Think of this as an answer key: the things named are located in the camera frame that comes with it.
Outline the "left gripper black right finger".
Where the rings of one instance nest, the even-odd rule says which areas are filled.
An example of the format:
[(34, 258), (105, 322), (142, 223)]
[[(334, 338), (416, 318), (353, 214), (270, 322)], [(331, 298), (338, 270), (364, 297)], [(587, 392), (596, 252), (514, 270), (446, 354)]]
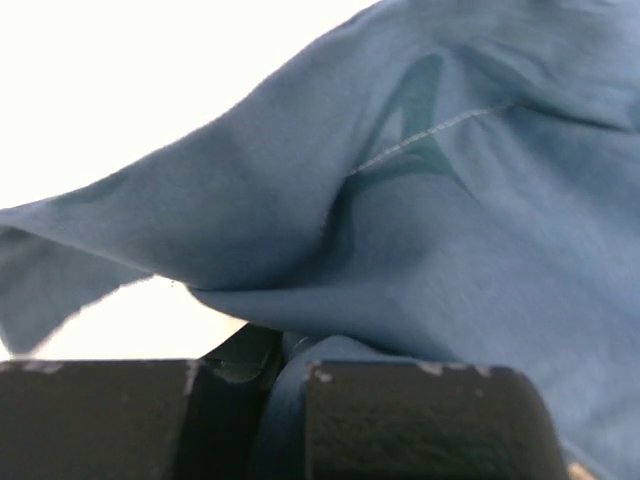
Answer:
[(305, 373), (309, 479), (565, 479), (540, 394), (505, 367), (320, 362)]

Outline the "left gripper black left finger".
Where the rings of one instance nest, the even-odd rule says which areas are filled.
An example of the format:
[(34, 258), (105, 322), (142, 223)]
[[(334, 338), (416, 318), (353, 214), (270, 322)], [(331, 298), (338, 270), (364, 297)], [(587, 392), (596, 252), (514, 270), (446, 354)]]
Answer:
[(240, 479), (281, 361), (251, 325), (197, 359), (5, 361), (1, 475)]

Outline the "blue letter-print pillowcase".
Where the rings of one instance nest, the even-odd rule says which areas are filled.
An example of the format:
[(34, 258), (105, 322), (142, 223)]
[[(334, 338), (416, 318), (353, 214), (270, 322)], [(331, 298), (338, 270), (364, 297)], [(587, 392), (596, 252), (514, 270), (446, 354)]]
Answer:
[(160, 275), (280, 330), (250, 456), (300, 479), (314, 359), (503, 364), (639, 475), (639, 5), (381, 1), (213, 122), (1, 213), (1, 334)]

